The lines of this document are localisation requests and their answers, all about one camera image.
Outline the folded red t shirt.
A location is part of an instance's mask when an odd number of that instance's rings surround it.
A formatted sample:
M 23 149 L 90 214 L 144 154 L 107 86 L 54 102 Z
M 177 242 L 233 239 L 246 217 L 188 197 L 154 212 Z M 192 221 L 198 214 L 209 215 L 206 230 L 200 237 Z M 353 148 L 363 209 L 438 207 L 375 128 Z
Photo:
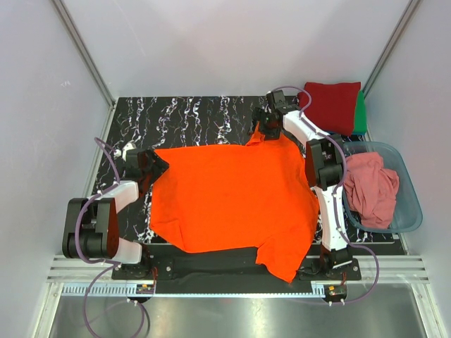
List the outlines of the folded red t shirt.
M 297 97 L 300 108 L 310 103 L 304 109 L 304 114 L 317 127 L 325 132 L 351 136 L 360 89 L 360 82 L 307 82 L 304 90 L 311 99 L 304 92 L 300 92 Z

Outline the folded green t shirt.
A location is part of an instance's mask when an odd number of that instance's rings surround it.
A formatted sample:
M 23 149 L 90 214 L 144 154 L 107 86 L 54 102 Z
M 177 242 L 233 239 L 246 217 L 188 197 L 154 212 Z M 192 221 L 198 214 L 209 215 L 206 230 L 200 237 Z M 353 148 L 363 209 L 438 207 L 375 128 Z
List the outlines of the folded green t shirt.
M 360 91 L 357 95 L 357 101 L 354 112 L 354 129 L 353 131 L 367 131 L 366 106 L 364 93 Z

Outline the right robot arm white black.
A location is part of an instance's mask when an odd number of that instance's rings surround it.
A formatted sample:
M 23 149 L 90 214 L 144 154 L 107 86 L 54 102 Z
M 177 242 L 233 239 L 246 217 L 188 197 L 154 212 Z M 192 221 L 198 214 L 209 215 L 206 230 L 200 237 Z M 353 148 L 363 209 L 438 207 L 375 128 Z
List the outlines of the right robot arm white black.
M 306 116 L 304 111 L 312 98 L 307 91 L 301 92 L 308 98 L 302 108 L 286 100 L 282 87 L 268 92 L 268 108 L 254 109 L 252 129 L 269 140 L 278 139 L 286 131 L 303 145 L 305 174 L 319 200 L 322 224 L 321 253 L 316 271 L 328 279 L 335 279 L 352 264 L 342 202 L 347 172 L 343 141 L 341 136 L 323 131 Z

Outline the pink t shirt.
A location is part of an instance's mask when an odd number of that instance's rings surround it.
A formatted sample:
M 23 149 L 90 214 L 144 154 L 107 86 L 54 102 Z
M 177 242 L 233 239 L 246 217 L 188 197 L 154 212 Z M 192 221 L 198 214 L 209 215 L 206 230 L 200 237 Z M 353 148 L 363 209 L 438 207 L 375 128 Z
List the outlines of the pink t shirt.
M 364 227 L 388 229 L 400 188 L 397 172 L 386 168 L 377 152 L 348 156 L 346 164 L 344 189 L 350 210 L 359 214 Z

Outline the right aluminium frame post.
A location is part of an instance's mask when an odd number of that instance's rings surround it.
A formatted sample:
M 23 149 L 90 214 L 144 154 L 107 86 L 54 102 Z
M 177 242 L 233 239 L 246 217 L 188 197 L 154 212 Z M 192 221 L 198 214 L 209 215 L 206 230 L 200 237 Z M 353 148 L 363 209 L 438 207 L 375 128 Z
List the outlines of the right aluminium frame post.
M 379 75 L 382 73 L 387 62 L 390 60 L 390 57 L 392 56 L 394 50 L 396 49 L 398 43 L 400 42 L 410 22 L 412 21 L 416 12 L 419 10 L 419 7 L 421 6 L 422 3 L 423 3 L 422 0 L 409 0 L 407 2 L 407 5 L 403 10 L 402 15 L 397 21 L 388 41 L 386 42 L 380 56 L 376 61 L 376 64 L 374 65 L 367 81 L 364 84 L 362 90 L 364 93 L 364 98 L 366 98 L 370 94 Z

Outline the left aluminium frame post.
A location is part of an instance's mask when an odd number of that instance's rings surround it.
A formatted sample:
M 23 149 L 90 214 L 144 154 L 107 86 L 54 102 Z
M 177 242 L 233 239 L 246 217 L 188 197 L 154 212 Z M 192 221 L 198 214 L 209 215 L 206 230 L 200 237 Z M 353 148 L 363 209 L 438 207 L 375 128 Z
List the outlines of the left aluminium frame post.
M 82 62 L 85 64 L 85 67 L 88 70 L 88 73 L 91 75 L 97 89 L 99 90 L 101 96 L 105 100 L 108 107 L 113 107 L 116 99 L 111 94 L 109 88 L 107 87 L 101 73 L 99 72 L 98 67 L 96 66 L 94 59 L 89 52 L 86 43 L 84 42 L 82 35 L 77 28 L 75 21 L 70 14 L 67 6 L 62 0 L 50 0 L 51 5 L 54 7 L 57 16 L 62 22 L 66 32 L 68 33 L 71 41 L 74 43 L 75 48 L 77 49 Z

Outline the clear blue plastic bin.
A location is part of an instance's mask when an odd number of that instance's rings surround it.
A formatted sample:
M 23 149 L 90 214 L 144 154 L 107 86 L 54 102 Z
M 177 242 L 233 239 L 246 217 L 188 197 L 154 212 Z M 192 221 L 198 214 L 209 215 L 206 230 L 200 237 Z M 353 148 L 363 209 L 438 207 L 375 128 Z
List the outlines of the clear blue plastic bin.
M 381 142 L 348 142 L 344 151 L 343 203 L 350 223 L 377 233 L 416 230 L 423 215 L 399 152 Z

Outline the folded blue t shirt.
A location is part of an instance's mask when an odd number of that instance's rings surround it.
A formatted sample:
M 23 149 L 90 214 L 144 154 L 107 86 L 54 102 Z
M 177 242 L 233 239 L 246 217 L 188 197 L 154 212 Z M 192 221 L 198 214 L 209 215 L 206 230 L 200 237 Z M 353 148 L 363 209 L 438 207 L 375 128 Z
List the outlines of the folded blue t shirt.
M 350 136 L 364 136 L 366 131 L 353 131 Z

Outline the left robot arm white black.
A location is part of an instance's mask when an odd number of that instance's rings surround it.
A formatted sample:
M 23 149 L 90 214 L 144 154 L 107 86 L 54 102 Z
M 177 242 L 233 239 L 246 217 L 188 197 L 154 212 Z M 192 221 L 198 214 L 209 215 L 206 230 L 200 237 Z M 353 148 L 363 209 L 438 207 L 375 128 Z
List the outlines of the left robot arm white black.
M 131 149 L 124 156 L 125 177 L 103 192 L 68 202 L 62 239 L 66 258 L 86 263 L 128 264 L 128 271 L 138 279 L 152 271 L 152 262 L 143 256 L 143 246 L 119 235 L 118 214 L 142 198 L 169 169 L 169 164 L 155 151 Z

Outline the aluminium frame post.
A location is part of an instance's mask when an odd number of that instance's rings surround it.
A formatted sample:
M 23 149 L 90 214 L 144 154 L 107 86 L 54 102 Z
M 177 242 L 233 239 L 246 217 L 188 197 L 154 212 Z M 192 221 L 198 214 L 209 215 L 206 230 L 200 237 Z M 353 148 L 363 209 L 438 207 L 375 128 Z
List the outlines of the aluminium frame post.
M 403 10 L 402 15 L 397 21 L 388 41 L 386 42 L 380 56 L 376 61 L 376 64 L 374 65 L 367 81 L 364 84 L 362 90 L 364 93 L 364 98 L 366 98 L 370 94 L 379 75 L 382 73 L 387 62 L 390 60 L 390 57 L 392 56 L 394 50 L 396 49 L 398 43 L 400 42 L 410 22 L 412 21 L 416 12 L 419 10 L 419 7 L 421 6 L 422 3 L 423 3 L 422 0 L 409 0 L 407 2 L 407 5 Z
M 66 32 L 68 33 L 71 41 L 74 43 L 75 48 L 77 49 L 82 62 L 85 64 L 85 67 L 88 70 L 88 73 L 91 75 L 97 89 L 99 90 L 101 96 L 105 100 L 108 107 L 113 107 L 116 99 L 111 94 L 109 88 L 107 87 L 101 73 L 99 72 L 98 67 L 96 66 L 94 59 L 89 52 L 86 43 L 84 42 L 82 35 L 77 28 L 75 21 L 70 14 L 67 6 L 62 0 L 50 0 L 51 5 L 54 7 L 57 16 L 62 22 Z

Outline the orange t shirt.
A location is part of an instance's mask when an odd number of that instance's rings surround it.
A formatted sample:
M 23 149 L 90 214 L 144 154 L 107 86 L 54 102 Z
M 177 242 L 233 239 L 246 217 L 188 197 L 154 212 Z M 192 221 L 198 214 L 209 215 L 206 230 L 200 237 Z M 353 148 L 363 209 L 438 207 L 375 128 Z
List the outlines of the orange t shirt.
M 286 136 L 244 145 L 159 149 L 149 226 L 189 254 L 255 248 L 256 263 L 291 282 L 314 239 L 319 202 Z

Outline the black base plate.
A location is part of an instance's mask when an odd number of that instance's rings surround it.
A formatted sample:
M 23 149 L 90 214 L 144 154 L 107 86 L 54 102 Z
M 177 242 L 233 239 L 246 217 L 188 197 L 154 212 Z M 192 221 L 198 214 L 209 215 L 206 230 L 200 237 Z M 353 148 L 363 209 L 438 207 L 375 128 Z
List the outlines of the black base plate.
M 265 265 L 255 263 L 255 248 L 209 253 L 185 253 L 170 244 L 148 244 L 144 260 L 113 271 L 113 280 L 145 284 L 155 282 L 158 295 L 244 297 L 247 294 L 281 296 L 312 293 L 312 282 L 333 284 L 357 282 L 362 278 L 354 260 L 344 268 L 324 272 L 320 249 L 315 244 L 298 268 L 295 278 L 285 282 L 273 276 Z

